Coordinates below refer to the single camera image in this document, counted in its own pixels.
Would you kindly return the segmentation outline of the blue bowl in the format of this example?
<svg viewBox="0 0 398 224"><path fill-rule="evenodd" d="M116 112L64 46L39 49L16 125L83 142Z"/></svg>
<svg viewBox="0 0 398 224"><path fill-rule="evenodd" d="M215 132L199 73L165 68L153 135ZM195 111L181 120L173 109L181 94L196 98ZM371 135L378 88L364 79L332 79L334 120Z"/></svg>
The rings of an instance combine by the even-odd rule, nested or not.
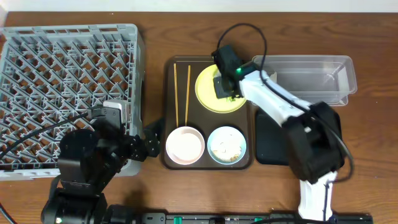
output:
<svg viewBox="0 0 398 224"><path fill-rule="evenodd" d="M206 146L210 157L226 166L238 163L247 149L243 133L231 126L216 128L209 135Z"/></svg>

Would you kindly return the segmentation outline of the green snack wrapper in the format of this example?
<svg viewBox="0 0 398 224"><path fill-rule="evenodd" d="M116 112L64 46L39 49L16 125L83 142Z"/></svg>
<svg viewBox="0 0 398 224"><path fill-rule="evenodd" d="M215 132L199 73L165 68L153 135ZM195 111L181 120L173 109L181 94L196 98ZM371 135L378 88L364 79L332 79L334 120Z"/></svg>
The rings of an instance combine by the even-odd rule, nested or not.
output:
<svg viewBox="0 0 398 224"><path fill-rule="evenodd" d="M233 97L233 96L229 96L229 97L227 97L227 102L234 102L234 101L236 101L237 100L237 98L236 97Z"/></svg>

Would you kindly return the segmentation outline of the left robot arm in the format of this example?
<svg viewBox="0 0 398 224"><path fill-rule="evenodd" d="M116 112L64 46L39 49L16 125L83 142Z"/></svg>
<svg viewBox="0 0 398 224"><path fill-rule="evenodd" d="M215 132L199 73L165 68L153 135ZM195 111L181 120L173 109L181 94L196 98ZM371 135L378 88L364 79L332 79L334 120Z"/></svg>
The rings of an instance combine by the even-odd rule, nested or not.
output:
<svg viewBox="0 0 398 224"><path fill-rule="evenodd" d="M60 141L60 175L53 179L42 223L141 223L142 216L124 205L108 205L103 190L126 161L139 162L160 153L164 120L144 128L144 137L97 119L93 129L78 129Z"/></svg>

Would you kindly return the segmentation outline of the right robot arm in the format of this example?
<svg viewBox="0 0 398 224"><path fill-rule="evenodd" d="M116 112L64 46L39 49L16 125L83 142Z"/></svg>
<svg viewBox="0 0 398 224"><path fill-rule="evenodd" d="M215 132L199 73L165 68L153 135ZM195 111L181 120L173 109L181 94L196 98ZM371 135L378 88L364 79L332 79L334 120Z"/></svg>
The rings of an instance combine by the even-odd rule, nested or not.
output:
<svg viewBox="0 0 398 224"><path fill-rule="evenodd" d="M300 181L301 223L334 223L331 193L338 170L351 159L342 140L340 117L327 103L311 104L273 82L262 67L243 63L225 45L211 55L219 70L217 98L244 98L280 126L287 145L289 166Z"/></svg>

